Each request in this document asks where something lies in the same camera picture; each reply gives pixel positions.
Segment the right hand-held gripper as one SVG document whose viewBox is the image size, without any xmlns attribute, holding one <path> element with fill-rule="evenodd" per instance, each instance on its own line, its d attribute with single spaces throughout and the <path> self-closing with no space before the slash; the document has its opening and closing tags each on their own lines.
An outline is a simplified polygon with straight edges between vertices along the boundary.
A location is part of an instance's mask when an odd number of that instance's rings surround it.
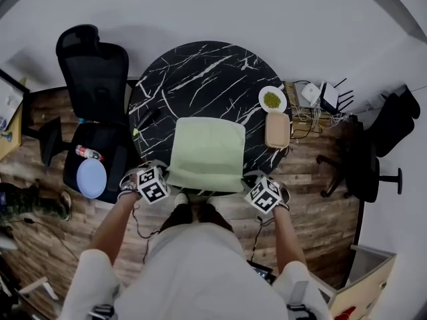
<svg viewBox="0 0 427 320">
<path fill-rule="evenodd" d="M 266 215 L 277 206 L 289 210 L 290 192 L 267 173 L 261 170 L 248 171 L 244 174 L 244 182 L 255 184 L 246 194 L 245 200 L 259 212 Z"/>
</svg>

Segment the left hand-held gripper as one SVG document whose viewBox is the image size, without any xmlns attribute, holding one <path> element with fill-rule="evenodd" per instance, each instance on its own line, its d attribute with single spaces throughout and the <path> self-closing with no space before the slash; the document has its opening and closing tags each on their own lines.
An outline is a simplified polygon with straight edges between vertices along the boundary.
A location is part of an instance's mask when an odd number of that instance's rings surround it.
<svg viewBox="0 0 427 320">
<path fill-rule="evenodd" d="M 147 161 L 129 170 L 119 183 L 119 197 L 137 193 L 149 205 L 169 197 L 169 187 L 162 174 L 167 173 L 167 165 L 158 159 Z"/>
</svg>

